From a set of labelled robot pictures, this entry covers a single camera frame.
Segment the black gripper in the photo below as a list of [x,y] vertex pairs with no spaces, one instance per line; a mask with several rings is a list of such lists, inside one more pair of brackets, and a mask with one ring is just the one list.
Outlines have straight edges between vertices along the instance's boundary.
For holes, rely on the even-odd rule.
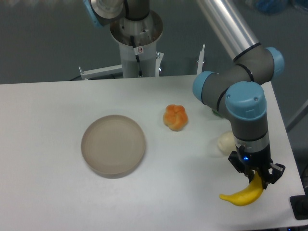
[[285,166],[279,163],[272,163],[270,156],[270,143],[257,152],[247,152],[243,145],[235,145],[236,150],[232,151],[228,157],[238,173],[249,176],[250,170],[256,170],[261,174],[263,189],[268,185],[275,184],[283,175]]

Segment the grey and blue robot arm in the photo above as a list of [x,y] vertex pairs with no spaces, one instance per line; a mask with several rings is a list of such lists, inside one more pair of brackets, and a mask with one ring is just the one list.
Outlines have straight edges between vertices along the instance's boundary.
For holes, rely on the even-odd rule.
[[[109,25],[121,52],[125,78],[158,74],[155,43],[163,23],[147,0],[86,0],[94,24]],[[234,66],[219,74],[204,71],[193,82],[195,97],[231,123],[235,150],[229,161],[249,180],[259,175],[263,188],[285,170],[270,156],[267,101],[262,84],[284,70],[282,54],[264,48],[230,0],[200,0],[198,5],[223,44]]]

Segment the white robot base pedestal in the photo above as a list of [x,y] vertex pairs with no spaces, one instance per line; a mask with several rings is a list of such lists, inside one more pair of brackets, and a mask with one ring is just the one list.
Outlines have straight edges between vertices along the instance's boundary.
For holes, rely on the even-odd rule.
[[154,77],[156,45],[163,32],[160,16],[150,11],[140,21],[122,18],[111,23],[110,32],[119,45],[123,78]]

